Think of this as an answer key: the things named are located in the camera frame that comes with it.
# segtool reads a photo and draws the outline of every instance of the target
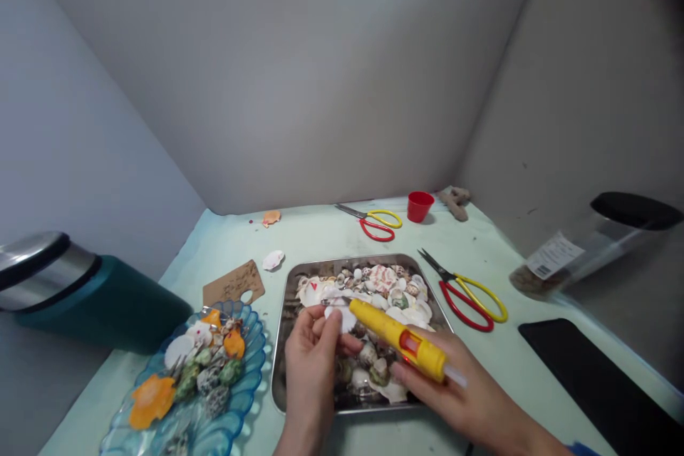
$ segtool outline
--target teal trash can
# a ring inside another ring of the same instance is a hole
[[[140,354],[156,352],[192,314],[157,282],[61,232],[0,246],[0,309],[27,328]]]

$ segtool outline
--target red scissors handle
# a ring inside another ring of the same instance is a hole
[[[389,229],[387,227],[384,227],[380,224],[368,222],[365,219],[360,219],[358,222],[361,223],[361,228],[363,228],[363,231],[366,233],[366,235],[368,235],[373,240],[380,241],[380,242],[389,242],[390,240],[394,239],[394,231],[392,231],[391,229]],[[373,235],[372,233],[370,233],[368,231],[368,229],[366,228],[367,226],[377,228],[379,230],[382,230],[383,232],[387,232],[387,233],[389,233],[390,236],[389,237],[378,237],[377,235]]]
[[[484,331],[485,333],[489,333],[491,330],[494,329],[494,321],[492,320],[491,317],[487,315],[487,313],[482,310],[475,302],[463,294],[461,291],[458,291],[454,287],[451,286],[446,281],[440,281],[440,287],[442,288],[442,293],[444,294],[444,297],[447,299],[447,303],[449,303],[449,307],[452,309],[454,314],[458,316],[458,318],[465,322],[468,326],[470,326],[473,329],[476,329],[478,331]],[[483,317],[483,319],[487,322],[486,326],[483,326],[481,324],[477,324],[473,321],[471,321],[468,317],[465,316],[461,310],[458,309],[456,304],[454,303],[453,299],[451,299],[451,296],[449,295],[449,291],[453,292],[456,294],[456,297],[460,300],[462,300],[464,303],[466,303],[470,308],[475,310],[479,315]]]

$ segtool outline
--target stainless steel lid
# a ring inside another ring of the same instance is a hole
[[[0,309],[24,310],[50,300],[86,275],[96,259],[62,232],[0,246]]]

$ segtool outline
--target hand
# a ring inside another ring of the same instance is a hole
[[[363,342],[340,336],[337,309],[325,319],[325,306],[303,310],[285,343],[287,412],[275,455],[316,454],[335,415],[333,387],[335,354],[353,356]]]
[[[466,388],[448,378],[440,385],[404,363],[397,362],[391,367],[395,378],[449,426],[499,456],[570,455],[503,391],[460,338],[452,333],[431,333],[416,326],[410,328],[441,348],[447,361],[468,381]]]

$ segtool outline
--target jar label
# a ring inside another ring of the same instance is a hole
[[[528,259],[527,267],[539,278],[545,280],[579,257],[584,250],[563,237],[561,232],[547,240]]]

